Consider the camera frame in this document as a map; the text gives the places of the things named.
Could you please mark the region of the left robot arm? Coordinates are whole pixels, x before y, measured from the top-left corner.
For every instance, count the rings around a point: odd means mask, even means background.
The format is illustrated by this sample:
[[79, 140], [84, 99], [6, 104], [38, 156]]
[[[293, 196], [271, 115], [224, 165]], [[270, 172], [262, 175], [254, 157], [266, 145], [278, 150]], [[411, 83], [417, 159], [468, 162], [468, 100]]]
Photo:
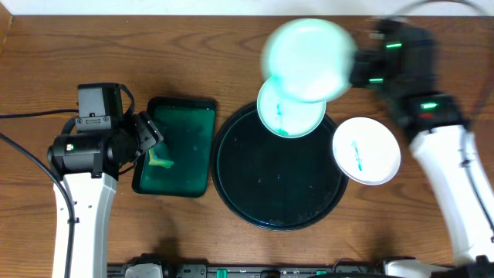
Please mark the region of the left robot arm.
[[54, 277], [105, 277], [108, 226], [121, 167], [163, 137], [149, 114], [78, 117], [49, 147], [56, 176]]

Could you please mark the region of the green sponge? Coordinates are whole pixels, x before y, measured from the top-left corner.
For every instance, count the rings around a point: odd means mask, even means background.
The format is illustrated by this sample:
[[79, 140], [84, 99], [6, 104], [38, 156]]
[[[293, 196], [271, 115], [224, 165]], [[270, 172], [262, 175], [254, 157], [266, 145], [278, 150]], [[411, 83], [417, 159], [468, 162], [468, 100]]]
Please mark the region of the green sponge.
[[170, 168], [174, 162], [169, 159], [159, 158], [157, 156], [156, 151], [152, 148], [148, 151], [149, 154], [149, 162], [150, 166], [161, 167], [161, 168]]

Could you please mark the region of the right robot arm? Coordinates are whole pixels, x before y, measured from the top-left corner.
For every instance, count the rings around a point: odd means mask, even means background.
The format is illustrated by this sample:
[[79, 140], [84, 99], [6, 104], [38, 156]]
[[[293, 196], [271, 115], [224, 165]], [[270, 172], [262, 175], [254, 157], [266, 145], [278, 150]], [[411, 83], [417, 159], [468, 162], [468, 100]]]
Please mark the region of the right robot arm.
[[376, 49], [360, 50], [350, 75], [375, 90], [429, 180], [452, 242], [456, 273], [493, 275], [493, 190], [455, 98], [436, 89], [433, 35], [391, 19]]

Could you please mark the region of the white plate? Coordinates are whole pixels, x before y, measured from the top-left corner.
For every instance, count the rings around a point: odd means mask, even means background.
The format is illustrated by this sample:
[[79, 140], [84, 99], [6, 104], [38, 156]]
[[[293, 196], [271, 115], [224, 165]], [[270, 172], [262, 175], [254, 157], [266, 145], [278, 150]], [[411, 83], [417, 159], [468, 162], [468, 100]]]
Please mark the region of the white plate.
[[390, 181], [401, 166], [397, 139], [381, 122], [369, 117], [353, 117], [340, 124], [332, 149], [340, 170], [364, 185]]

